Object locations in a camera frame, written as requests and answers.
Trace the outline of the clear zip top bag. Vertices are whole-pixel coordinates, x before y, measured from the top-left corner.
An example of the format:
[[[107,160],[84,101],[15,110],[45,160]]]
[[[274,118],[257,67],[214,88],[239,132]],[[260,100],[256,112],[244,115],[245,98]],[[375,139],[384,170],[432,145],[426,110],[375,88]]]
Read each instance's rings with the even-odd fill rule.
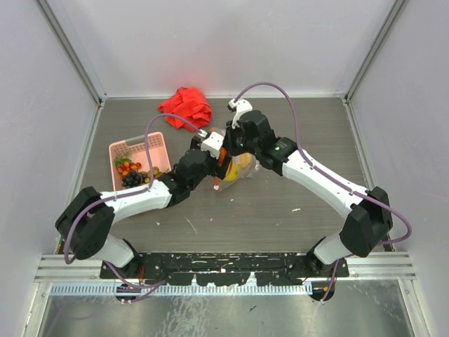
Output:
[[[213,176],[213,189],[216,192],[221,192],[241,178],[253,177],[259,169],[259,161],[252,154],[244,153],[232,157],[226,176],[223,179]]]

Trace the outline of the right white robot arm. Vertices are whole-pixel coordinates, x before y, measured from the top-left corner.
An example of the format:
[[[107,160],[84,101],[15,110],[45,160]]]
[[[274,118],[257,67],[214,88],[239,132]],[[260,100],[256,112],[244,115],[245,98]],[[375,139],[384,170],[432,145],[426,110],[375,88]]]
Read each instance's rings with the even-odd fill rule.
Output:
[[[366,257],[392,228],[389,198],[380,187],[353,184],[300,151],[297,143],[276,136],[259,110],[226,123],[224,147],[231,156],[249,153],[267,170],[301,184],[343,219],[342,229],[324,237],[307,252],[309,271],[317,277],[346,256]]]

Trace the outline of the dark purple grape bunch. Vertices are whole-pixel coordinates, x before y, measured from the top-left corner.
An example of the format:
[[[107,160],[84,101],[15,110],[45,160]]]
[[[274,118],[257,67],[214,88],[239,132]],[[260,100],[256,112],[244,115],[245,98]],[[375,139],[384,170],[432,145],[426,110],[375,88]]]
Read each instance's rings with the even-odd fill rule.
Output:
[[[124,176],[122,179],[122,187],[126,189],[134,188],[142,184],[144,183],[142,182],[140,172],[137,171],[131,171],[127,176]]]

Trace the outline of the orange persimmon with leaf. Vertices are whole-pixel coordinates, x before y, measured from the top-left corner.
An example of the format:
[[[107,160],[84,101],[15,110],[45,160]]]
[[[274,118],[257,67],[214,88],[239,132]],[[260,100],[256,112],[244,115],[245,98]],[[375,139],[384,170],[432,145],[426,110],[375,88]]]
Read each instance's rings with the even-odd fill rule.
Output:
[[[220,148],[220,155],[219,155],[219,158],[218,158],[218,165],[220,167],[228,167],[228,165],[229,165],[228,152],[223,147]]]

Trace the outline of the orange fruit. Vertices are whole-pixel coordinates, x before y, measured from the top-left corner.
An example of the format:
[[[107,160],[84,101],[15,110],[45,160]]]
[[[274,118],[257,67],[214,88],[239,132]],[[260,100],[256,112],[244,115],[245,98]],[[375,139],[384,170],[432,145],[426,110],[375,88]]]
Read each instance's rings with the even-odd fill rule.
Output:
[[[253,170],[256,166],[256,159],[249,153],[241,154],[236,159],[238,166],[242,170]]]

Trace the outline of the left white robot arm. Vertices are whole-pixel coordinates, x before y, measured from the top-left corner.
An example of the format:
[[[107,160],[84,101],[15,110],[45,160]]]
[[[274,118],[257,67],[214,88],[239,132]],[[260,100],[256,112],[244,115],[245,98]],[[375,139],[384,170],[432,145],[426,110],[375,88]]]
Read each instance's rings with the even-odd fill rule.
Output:
[[[125,278],[136,276],[143,266],[142,257],[127,240],[112,236],[111,227],[131,216],[177,205],[205,177],[224,175],[230,158],[223,144],[224,137],[216,132],[204,139],[193,137],[190,149],[173,170],[145,186],[118,192],[82,189],[55,223],[65,240],[65,262],[98,258]]]

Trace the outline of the pink perforated plastic basket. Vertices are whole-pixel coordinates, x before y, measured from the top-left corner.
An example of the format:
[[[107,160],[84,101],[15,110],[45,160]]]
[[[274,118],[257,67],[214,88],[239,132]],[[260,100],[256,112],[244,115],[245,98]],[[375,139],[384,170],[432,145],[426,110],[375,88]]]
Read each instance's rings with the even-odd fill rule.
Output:
[[[122,187],[123,177],[116,171],[116,165],[120,161],[140,162],[142,168],[138,172],[149,171],[147,151],[149,151],[153,167],[157,166],[161,171],[170,171],[172,169],[161,132],[150,133],[147,136],[147,142],[144,141],[144,136],[138,136],[109,145],[109,161],[114,191],[125,189]]]

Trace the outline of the yellow pear fruit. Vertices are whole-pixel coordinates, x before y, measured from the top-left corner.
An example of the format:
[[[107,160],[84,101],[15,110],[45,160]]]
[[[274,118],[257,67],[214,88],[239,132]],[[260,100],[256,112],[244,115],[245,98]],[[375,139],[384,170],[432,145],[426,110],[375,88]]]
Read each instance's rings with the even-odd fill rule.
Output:
[[[226,182],[234,182],[235,180],[238,180],[243,177],[244,170],[240,169],[238,164],[235,162],[232,162],[229,165],[229,168],[227,169],[226,175],[223,178],[223,181]]]

